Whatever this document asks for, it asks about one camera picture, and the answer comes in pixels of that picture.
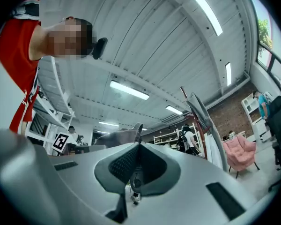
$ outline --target dark hair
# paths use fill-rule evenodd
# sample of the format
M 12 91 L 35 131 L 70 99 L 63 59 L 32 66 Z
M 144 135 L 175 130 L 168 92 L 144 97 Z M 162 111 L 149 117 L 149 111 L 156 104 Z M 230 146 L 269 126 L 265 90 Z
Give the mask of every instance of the dark hair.
M 188 124 L 184 124 L 182 126 L 182 135 L 184 135 L 186 132 L 191 132 L 191 129 L 189 128 Z
M 85 58 L 96 46 L 96 37 L 93 34 L 93 25 L 81 18 L 75 18 L 75 21 L 81 25 L 81 50 L 78 55 Z
M 252 92 L 253 93 L 253 98 L 255 98 L 256 92 L 257 92 L 256 90 L 253 90 L 253 92 Z

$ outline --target person in blue shirt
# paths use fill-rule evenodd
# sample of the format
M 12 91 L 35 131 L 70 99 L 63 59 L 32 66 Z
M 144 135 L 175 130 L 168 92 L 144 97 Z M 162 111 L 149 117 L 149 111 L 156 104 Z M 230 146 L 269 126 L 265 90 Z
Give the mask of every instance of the person in blue shirt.
M 258 91 L 253 91 L 253 98 L 258 99 L 260 115 L 264 120 L 267 120 L 270 115 L 270 109 L 266 97 Z
M 253 98 L 258 99 L 260 115 L 261 115 L 262 119 L 264 119 L 266 121 L 265 122 L 266 129 L 270 131 L 270 135 L 271 135 L 270 140 L 273 141 L 274 140 L 274 133 L 267 123 L 267 118 L 270 115 L 270 107 L 269 107 L 269 104 L 266 100 L 266 97 L 258 91 L 253 91 Z

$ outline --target window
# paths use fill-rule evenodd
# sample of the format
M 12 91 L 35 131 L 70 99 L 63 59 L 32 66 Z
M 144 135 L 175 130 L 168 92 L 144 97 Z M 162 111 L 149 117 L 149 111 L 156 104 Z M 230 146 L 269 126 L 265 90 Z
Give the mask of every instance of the window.
M 261 45 L 258 46 L 258 61 L 260 62 L 260 65 L 263 65 L 264 67 L 268 68 L 270 61 L 271 61 L 271 53 L 262 47 Z
M 275 59 L 273 63 L 273 67 L 271 69 L 271 73 L 273 76 L 278 80 L 279 84 L 281 85 L 281 63 Z
M 267 9 L 259 0 L 252 0 L 258 19 L 259 41 L 272 48 L 272 26 Z
M 259 0 L 251 0 L 258 28 L 257 62 L 281 90 L 281 31 Z

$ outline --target pink armchair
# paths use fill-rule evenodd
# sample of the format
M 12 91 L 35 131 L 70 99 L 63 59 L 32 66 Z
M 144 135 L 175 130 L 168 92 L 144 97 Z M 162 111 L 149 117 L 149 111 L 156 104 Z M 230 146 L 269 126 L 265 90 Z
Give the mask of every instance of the pink armchair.
M 237 135 L 235 138 L 223 142 L 223 147 L 227 153 L 227 162 L 230 165 L 229 172 L 231 167 L 233 167 L 237 171 L 236 178 L 239 171 L 253 163 L 256 165 L 257 170 L 259 170 L 255 163 L 255 142 L 250 142 L 242 135 Z

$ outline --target ceiling light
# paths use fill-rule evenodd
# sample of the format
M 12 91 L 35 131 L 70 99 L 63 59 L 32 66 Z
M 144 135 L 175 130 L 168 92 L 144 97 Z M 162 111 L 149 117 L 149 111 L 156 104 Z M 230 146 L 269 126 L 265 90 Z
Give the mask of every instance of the ceiling light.
M 226 64 L 227 86 L 231 84 L 231 63 Z
M 212 11 L 209 4 L 206 2 L 206 0 L 195 0 L 198 5 L 203 9 L 204 13 L 206 14 L 207 18 L 209 19 L 211 25 L 213 26 L 215 33 L 217 36 L 221 35 L 223 33 L 223 30 L 220 26 L 219 21 L 217 20 L 214 12 Z
M 115 126 L 115 127 L 118 127 L 118 125 L 116 124 L 111 124 L 111 123 L 107 123 L 107 122 L 99 122 L 101 124 L 105 124 L 105 125 L 109 125 L 109 126 Z
M 183 112 L 177 110 L 176 108 L 173 108 L 172 106 L 167 106 L 166 109 L 168 109 L 168 110 L 170 110 L 170 111 L 172 111 L 174 113 L 177 113 L 178 115 L 182 115 L 183 114 Z
M 106 133 L 106 134 L 110 134 L 110 133 L 108 133 L 108 132 L 101 132 L 101 131 L 98 131 L 98 133 Z
M 126 86 L 124 86 L 124 85 L 122 85 L 122 84 L 120 84 L 116 81 L 111 81 L 110 87 L 118 89 L 118 90 L 126 92 L 126 93 L 129 93 L 133 96 L 139 97 L 139 98 L 144 99 L 144 100 L 147 100 L 149 98 L 148 94 L 137 91 L 136 89 L 133 89 L 133 88 L 126 87 Z

